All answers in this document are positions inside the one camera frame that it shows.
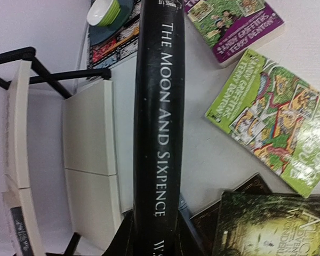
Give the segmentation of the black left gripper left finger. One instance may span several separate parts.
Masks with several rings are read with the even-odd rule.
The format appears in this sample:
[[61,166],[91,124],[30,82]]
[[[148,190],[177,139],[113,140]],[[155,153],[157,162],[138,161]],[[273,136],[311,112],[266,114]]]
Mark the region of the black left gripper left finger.
[[111,244],[102,254],[102,256],[127,256],[133,255],[133,211],[129,210],[115,234]]

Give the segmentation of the black Moon and Sixpence book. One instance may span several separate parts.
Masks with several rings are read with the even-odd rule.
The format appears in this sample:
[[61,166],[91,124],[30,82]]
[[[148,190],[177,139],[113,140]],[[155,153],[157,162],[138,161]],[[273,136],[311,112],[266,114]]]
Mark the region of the black Moon and Sixpence book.
[[134,101],[134,255],[173,255],[185,106],[183,1],[142,1]]

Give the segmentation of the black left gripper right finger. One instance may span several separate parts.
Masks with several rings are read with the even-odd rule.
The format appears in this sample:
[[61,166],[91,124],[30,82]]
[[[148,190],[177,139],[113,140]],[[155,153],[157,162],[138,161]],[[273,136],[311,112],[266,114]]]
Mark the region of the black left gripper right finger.
[[180,211],[178,217],[180,255],[207,255],[191,217],[183,215]]

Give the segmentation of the floral Little Women book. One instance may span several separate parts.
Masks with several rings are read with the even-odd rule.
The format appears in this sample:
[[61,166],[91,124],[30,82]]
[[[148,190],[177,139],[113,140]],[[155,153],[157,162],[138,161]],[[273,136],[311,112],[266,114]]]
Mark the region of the floral Little Women book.
[[11,243],[15,250],[14,255],[34,255],[29,241],[25,220],[21,207],[5,209]]

